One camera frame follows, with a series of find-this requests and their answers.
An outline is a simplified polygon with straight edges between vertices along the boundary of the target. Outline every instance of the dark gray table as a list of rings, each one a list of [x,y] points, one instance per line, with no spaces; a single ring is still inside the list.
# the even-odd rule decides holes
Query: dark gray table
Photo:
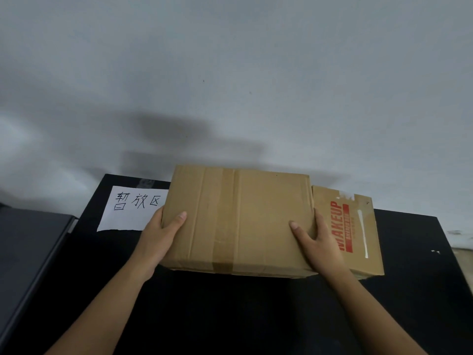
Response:
[[[0,205],[0,351],[73,220],[72,215]]]
[[[44,352],[130,256],[139,232],[96,232],[113,185],[169,187],[103,177],[6,354]],[[470,353],[473,297],[438,220],[382,210],[375,215],[386,275],[363,285],[429,354]],[[158,266],[139,294],[116,353],[201,351],[362,353],[333,291],[318,275],[291,280]]]

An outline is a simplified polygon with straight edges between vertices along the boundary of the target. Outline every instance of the tape strip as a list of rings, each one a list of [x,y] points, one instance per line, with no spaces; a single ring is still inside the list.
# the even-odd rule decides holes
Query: tape strip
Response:
[[[240,172],[223,169],[220,199],[213,243],[212,266],[215,273],[231,274],[238,231]]]

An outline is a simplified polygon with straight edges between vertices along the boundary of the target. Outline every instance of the forearm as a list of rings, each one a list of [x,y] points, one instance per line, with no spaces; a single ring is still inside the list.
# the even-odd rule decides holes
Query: forearm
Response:
[[[46,354],[112,354],[144,280],[127,262]]]
[[[371,354],[425,354],[350,272],[327,278]]]

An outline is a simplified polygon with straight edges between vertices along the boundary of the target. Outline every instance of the person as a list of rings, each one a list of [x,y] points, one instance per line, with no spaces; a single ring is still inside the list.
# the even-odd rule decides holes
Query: person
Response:
[[[46,355],[114,352],[141,287],[153,275],[187,216],[182,212],[162,228],[162,213],[163,208],[155,212],[127,263]],[[335,238],[317,210],[315,218],[316,239],[293,221],[289,221],[289,226],[310,265],[336,292],[365,350],[369,354],[426,354],[347,268]]]

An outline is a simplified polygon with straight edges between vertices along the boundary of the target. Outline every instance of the wall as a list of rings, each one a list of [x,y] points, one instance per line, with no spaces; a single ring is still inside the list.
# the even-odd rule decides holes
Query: wall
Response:
[[[303,172],[473,228],[473,0],[0,0],[0,201]]]

